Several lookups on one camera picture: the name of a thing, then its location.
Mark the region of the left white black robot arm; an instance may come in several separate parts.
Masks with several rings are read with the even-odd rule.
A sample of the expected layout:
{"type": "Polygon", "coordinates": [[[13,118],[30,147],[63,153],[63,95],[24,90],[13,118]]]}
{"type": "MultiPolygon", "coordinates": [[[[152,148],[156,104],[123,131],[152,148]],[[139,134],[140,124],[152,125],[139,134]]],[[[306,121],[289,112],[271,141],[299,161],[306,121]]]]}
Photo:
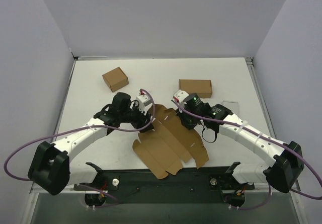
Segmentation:
{"type": "Polygon", "coordinates": [[[127,93],[118,92],[110,104],[75,132],[69,132],[62,139],[52,143],[40,143],[33,156],[28,178],[41,186],[51,195],[57,195],[67,185],[87,184],[91,189],[99,189],[103,185],[102,169],[87,162],[88,169],[73,168],[71,161],[95,141],[108,136],[114,130],[119,131],[122,123],[129,123],[133,131],[146,132],[153,129],[155,110],[152,96],[145,91],[131,100],[127,93]]]}

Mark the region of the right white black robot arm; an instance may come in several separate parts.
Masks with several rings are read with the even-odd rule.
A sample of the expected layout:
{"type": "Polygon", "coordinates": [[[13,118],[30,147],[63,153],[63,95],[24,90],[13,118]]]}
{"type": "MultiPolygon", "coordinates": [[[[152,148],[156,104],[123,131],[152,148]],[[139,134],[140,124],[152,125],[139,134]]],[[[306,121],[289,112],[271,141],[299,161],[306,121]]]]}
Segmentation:
{"type": "Polygon", "coordinates": [[[285,144],[240,119],[233,111],[221,104],[210,106],[196,93],[188,94],[178,90],[173,95],[178,107],[176,114],[187,129],[202,125],[215,135],[221,134],[233,139],[256,154],[262,163],[230,166],[228,174],[240,184],[267,183],[282,193],[288,193],[304,169],[299,159],[301,147],[295,142],[285,144]]]}

